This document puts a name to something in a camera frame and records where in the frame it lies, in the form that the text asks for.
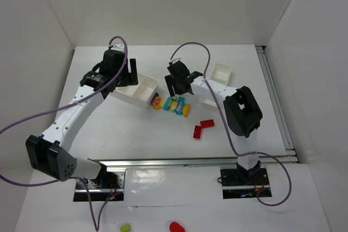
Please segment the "teal flower lego brick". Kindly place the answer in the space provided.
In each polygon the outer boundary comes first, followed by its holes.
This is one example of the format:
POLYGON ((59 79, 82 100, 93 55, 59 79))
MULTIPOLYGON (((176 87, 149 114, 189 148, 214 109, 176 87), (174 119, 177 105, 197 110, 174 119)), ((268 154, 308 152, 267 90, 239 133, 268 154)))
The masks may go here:
POLYGON ((186 105, 186 102, 185 102, 185 97, 179 97, 177 99, 177 105, 176 105, 176 108, 175 108, 175 113, 177 115, 182 115, 183 114, 183 109, 186 105))

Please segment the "red lego brick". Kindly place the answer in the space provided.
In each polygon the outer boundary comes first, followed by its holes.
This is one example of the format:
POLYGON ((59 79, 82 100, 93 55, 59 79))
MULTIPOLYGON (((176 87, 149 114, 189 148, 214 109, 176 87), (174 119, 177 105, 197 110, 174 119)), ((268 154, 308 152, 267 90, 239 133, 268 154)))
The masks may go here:
POLYGON ((215 122, 213 119, 203 120, 200 122, 200 126, 201 128, 211 128, 215 126, 215 122))
POLYGON ((202 135, 202 127, 201 126, 195 126, 194 132, 193 132, 193 139, 200 140, 202 135))

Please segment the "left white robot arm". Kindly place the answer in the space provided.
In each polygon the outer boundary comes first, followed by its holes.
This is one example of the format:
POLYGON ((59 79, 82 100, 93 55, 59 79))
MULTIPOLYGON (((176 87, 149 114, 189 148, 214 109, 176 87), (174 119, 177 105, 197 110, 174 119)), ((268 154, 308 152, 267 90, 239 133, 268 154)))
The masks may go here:
POLYGON ((115 175, 106 165, 91 159, 78 159, 69 151, 78 132, 117 87, 138 84, 135 59, 125 59, 124 45, 110 47, 103 59, 80 81, 70 107, 64 109, 40 136, 31 135, 26 149, 31 167, 59 181, 83 178, 102 186, 115 175))

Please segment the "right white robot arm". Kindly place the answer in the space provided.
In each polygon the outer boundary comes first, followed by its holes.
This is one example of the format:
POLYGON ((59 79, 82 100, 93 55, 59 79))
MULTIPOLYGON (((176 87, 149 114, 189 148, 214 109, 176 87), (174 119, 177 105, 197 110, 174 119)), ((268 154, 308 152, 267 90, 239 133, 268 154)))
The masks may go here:
POLYGON ((190 93, 215 102, 228 140, 232 140, 233 133, 243 149, 238 153, 230 144, 238 156, 238 176, 242 181, 253 179, 260 169, 255 139, 263 114, 251 89, 247 86, 230 87, 206 78, 201 72, 190 72, 180 60, 170 61, 167 69, 169 75, 165 76, 165 81, 171 96, 190 93))

